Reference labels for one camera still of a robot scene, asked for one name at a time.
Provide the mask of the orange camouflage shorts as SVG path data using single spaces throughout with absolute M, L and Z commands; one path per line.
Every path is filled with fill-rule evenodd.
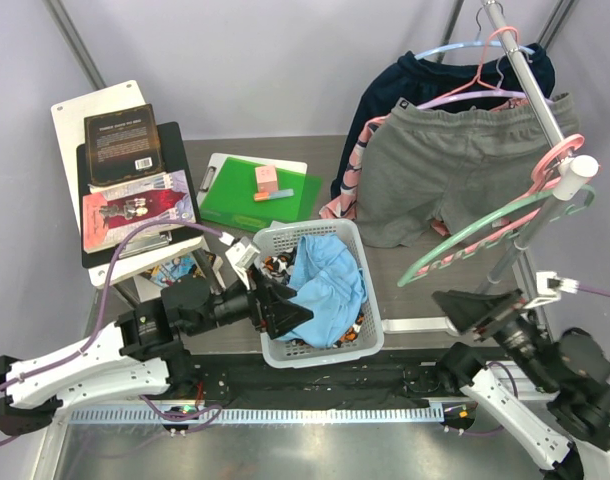
M 287 285 L 291 279 L 293 268 L 295 265 L 297 249 L 289 248 L 275 256 L 267 256 L 263 260 L 262 272 L 268 278 L 277 280 L 283 285 Z M 360 335 L 363 326 L 365 315 L 362 309 L 359 310 L 353 324 L 339 336 L 332 344 L 333 348 L 341 348 L 345 344 L 354 343 Z

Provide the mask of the light blue shorts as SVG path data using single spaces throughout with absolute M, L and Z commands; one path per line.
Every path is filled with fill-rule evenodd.
M 362 271 L 335 234 L 306 235 L 295 246 L 297 255 L 287 286 L 291 301 L 313 312 L 313 319 L 280 337 L 293 345 L 332 347 L 353 324 L 366 301 Z

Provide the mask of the green plastic hanger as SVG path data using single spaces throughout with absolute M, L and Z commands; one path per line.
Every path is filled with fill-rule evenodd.
M 397 280 L 397 286 L 402 288 L 435 270 L 448 268 L 457 260 L 466 260 L 480 250 L 515 237 L 536 218 L 553 195 L 554 188 L 549 188 L 522 196 L 448 236 L 412 263 Z

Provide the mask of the pink plastic hanger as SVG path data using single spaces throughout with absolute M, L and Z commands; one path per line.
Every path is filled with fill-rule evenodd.
M 441 254 L 446 253 L 448 250 L 463 243 L 465 240 L 469 240 L 475 233 L 479 233 L 487 227 L 492 227 L 497 221 L 505 220 L 510 213 L 515 213 L 519 210 L 531 207 L 533 204 L 544 201 L 551 196 L 554 188 L 562 180 L 561 174 L 558 174 L 557 176 L 554 175 L 555 168 L 561 165 L 561 161 L 556 162 L 556 159 L 558 159 L 560 155 L 563 155 L 564 158 L 569 157 L 582 147 L 584 143 L 585 138 L 583 135 L 573 134 L 552 147 L 532 169 L 530 174 L 532 185 L 525 193 L 510 201 L 505 206 L 498 208 L 481 219 L 469 224 L 457 233 L 451 234 L 437 247 L 411 265 L 399 279 L 398 285 L 404 286 L 421 279 L 434 270 L 447 268 L 456 260 L 470 258 L 480 249 L 496 245 L 505 236 L 529 223 L 539 212 L 539 208 L 534 209 L 518 220 L 510 221 L 504 226 L 497 228 L 483 239 L 475 241 L 455 253 L 451 253 L 442 259 L 439 259 Z

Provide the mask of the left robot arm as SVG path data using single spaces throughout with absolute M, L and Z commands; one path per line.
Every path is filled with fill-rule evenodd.
M 0 432 L 9 437 L 49 426 L 59 412 L 133 396 L 190 397 L 201 375 L 183 339 L 241 320 L 276 339 L 313 317 L 295 290 L 259 276 L 219 294 L 186 275 L 96 334 L 42 357 L 0 356 Z

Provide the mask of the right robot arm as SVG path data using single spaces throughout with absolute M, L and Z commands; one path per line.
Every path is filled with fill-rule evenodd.
M 552 395 L 556 433 L 526 407 L 475 350 L 454 343 L 438 361 L 436 380 L 450 395 L 477 402 L 530 455 L 546 479 L 610 479 L 610 361 L 586 331 L 552 341 L 530 320 L 519 289 L 488 295 L 436 291 L 432 298 L 460 333 L 494 340 L 535 389 Z

